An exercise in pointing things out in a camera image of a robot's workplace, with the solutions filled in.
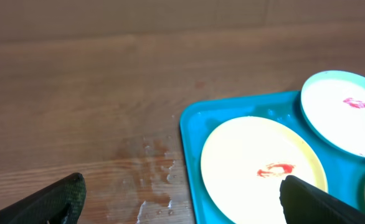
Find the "light blue plate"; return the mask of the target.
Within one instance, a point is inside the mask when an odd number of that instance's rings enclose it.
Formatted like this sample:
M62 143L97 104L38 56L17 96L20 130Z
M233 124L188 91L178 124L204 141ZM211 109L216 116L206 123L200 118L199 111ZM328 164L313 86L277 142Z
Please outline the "light blue plate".
M300 104L323 140L365 157L365 77L339 70L316 73L304 83Z

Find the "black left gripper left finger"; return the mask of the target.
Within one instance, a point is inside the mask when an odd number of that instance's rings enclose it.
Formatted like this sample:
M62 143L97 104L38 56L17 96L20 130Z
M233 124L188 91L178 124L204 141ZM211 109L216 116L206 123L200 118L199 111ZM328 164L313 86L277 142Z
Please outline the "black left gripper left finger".
M0 210L0 224L76 224L86 193L83 175L70 174Z

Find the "yellow plate with red stain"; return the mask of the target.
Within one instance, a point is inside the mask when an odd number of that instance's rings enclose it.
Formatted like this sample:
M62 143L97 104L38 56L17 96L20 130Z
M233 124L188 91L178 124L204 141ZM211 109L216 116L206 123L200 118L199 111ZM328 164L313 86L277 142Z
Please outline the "yellow plate with red stain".
M201 174L212 201L234 223L284 223L280 184L288 175L328 191L310 145L290 128L256 116L230 119L210 133Z

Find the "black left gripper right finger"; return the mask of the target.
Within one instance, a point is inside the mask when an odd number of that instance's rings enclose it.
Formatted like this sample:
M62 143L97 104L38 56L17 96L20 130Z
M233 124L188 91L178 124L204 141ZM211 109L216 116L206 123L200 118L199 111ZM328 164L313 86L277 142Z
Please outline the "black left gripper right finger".
M294 175L280 184L280 203L287 224L365 224L365 214Z

